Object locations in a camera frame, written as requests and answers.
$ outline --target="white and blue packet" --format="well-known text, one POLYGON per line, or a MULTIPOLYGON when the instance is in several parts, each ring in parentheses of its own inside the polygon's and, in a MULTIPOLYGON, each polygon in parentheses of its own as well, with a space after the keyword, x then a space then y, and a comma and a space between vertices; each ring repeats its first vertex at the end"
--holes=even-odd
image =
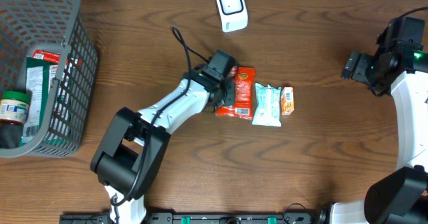
POLYGON ((257 109, 255 110, 253 124, 281 127, 281 87, 276 89, 270 85, 265 87, 259 83, 256 83, 255 95, 257 96, 257 109))

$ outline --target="small orange and white box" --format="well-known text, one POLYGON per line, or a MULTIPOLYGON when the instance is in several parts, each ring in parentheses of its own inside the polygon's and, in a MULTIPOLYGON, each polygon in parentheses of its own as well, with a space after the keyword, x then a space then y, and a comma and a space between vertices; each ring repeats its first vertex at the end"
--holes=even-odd
POLYGON ((281 91, 281 115, 290 115, 294 111, 293 87, 284 87, 281 91))

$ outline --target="brown wood surface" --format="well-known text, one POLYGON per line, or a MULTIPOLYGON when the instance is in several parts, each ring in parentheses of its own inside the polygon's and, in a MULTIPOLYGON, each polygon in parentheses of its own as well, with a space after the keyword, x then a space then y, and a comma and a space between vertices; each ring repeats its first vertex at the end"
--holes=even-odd
POLYGON ((117 110, 155 103, 186 71, 171 25, 204 56, 223 49, 256 68, 256 82, 293 86, 296 110, 281 119, 281 128, 192 117, 173 134, 146 206, 274 212, 299 202, 318 208, 361 199, 393 172, 393 99, 375 98, 340 73, 351 51, 374 53, 389 19, 426 0, 246 3, 248 26, 223 33, 215 0, 82 0, 82 17, 101 51, 83 146, 64 159, 1 159, 0 223, 58 223, 62 213, 110 208, 89 163, 117 110))

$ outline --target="jar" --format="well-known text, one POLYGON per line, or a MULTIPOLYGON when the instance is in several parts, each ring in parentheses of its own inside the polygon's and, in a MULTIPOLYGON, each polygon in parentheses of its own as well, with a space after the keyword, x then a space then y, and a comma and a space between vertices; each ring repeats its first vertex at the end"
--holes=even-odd
POLYGON ((10 125, 22 125, 27 120, 28 108, 31 98, 29 95, 4 91, 0 102, 0 122, 10 125))

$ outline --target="basket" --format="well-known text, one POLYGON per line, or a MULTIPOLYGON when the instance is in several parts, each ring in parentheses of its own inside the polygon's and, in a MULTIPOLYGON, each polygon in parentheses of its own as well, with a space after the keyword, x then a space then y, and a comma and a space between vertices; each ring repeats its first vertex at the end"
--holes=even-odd
MULTIPOLYGON (((22 146, 0 148, 0 157, 64 157, 79 149, 98 69, 98 57, 79 9, 80 0, 0 0, 1 95, 6 90, 25 91, 26 57, 35 50, 61 55, 37 134, 22 146), (66 64, 74 60, 79 64, 66 64)), ((13 135, 16 129, 8 128, 16 126, 0 126, 3 146, 15 144, 21 137, 13 135)))

